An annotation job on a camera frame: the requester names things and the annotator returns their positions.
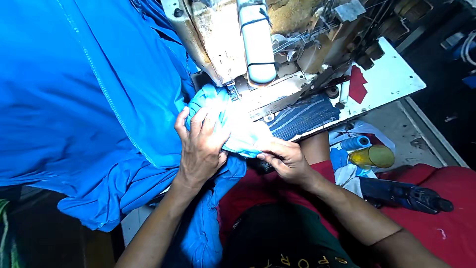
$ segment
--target green fabric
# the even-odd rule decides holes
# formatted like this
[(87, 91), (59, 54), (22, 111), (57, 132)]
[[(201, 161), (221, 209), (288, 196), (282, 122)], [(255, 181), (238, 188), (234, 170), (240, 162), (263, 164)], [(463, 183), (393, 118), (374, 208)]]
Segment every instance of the green fabric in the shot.
[(7, 205), (9, 201), (7, 199), (0, 199), (0, 229), (1, 229), (1, 242), (0, 242), (0, 268), (21, 268), (18, 258), (17, 243), (15, 238), (9, 232)]

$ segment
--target person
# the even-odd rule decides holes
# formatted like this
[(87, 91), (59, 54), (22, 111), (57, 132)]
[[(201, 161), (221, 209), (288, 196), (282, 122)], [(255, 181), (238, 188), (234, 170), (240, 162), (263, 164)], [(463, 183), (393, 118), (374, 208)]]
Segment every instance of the person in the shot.
[[(118, 268), (161, 266), (185, 209), (226, 161), (227, 152), (221, 148), (229, 133), (214, 133), (218, 115), (200, 109), (188, 131), (184, 126), (188, 114), (186, 107), (175, 123), (182, 140), (177, 176), (126, 247), (116, 264)], [(220, 202), (222, 267), (356, 268), (328, 226), (321, 222), (321, 214), (298, 195), (319, 199), (348, 233), (377, 253), (384, 267), (449, 267), (410, 232), (325, 178), (333, 176), (327, 133), (300, 145), (271, 138), (256, 147), (263, 152), (258, 158), (271, 164), (276, 173), (266, 177), (248, 170), (243, 183), (240, 181), (222, 199), (224, 203)], [(248, 195), (241, 189), (247, 181), (255, 182)], [(267, 187), (275, 191), (256, 195)]]

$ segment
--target hand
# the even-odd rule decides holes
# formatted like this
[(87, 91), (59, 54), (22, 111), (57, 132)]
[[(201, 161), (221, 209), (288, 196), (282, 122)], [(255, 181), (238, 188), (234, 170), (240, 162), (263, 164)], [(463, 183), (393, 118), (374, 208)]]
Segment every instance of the hand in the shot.
[(286, 182), (303, 186), (312, 180), (314, 171), (307, 162), (301, 147), (278, 138), (255, 145), (263, 153), (257, 158), (271, 164)]
[(182, 141), (182, 158), (173, 183), (180, 184), (198, 193), (227, 160), (228, 153), (222, 151), (230, 133), (213, 133), (219, 113), (201, 108), (190, 120), (190, 132), (185, 119), (190, 110), (185, 107), (177, 116), (175, 131)]

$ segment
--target screw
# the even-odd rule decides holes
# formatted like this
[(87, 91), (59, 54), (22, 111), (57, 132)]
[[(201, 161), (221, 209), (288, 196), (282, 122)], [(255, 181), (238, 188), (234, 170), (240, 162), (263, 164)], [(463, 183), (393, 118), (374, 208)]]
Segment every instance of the screw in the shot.
[(179, 8), (176, 8), (174, 10), (174, 17), (178, 18), (178, 17), (182, 17), (183, 15), (183, 10), (179, 9)]

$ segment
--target black cloth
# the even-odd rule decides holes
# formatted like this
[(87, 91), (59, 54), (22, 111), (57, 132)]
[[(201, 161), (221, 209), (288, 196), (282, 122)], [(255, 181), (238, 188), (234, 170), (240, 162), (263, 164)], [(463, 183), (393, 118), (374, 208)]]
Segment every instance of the black cloth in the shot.
[(243, 213), (224, 246), (222, 267), (358, 268), (319, 215), (289, 203)]

